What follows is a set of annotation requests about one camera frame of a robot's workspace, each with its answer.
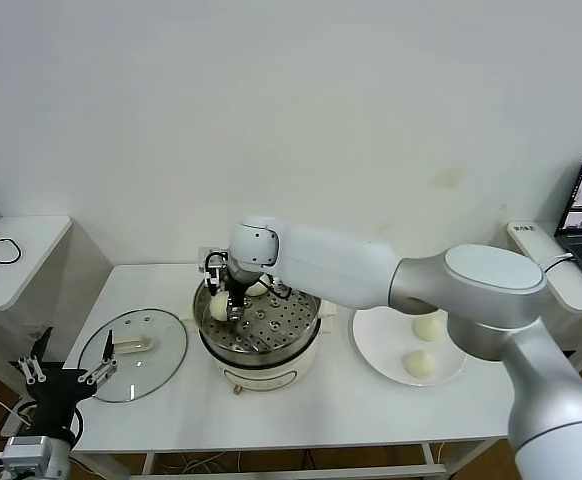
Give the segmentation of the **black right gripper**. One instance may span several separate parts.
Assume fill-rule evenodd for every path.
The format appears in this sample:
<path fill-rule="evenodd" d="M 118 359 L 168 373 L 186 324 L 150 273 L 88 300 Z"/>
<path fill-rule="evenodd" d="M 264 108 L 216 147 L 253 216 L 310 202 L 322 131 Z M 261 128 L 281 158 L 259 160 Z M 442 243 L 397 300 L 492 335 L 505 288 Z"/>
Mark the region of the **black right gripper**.
<path fill-rule="evenodd" d="M 212 296 L 215 296 L 219 289 L 220 277 L 217 272 L 206 274 L 206 284 Z M 225 290 L 228 292 L 227 320 L 239 321 L 245 311 L 245 295 L 250 288 L 250 284 L 236 280 L 230 272 L 225 275 Z"/>

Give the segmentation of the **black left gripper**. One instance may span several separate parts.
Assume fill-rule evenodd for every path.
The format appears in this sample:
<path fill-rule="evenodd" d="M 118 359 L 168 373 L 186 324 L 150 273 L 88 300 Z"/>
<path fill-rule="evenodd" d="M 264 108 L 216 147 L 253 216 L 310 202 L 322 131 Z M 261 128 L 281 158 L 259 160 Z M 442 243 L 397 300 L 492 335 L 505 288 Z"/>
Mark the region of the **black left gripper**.
<path fill-rule="evenodd" d="M 96 393 L 96 384 L 104 384 L 117 370 L 114 359 L 113 332 L 109 331 L 102 359 L 87 372 L 84 369 L 52 369 L 43 371 L 43 357 L 52 333 L 48 327 L 34 342 L 30 353 L 18 359 L 18 368 L 25 377 L 29 396 L 36 402 L 27 436 L 75 438 L 71 430 L 77 404 Z"/>

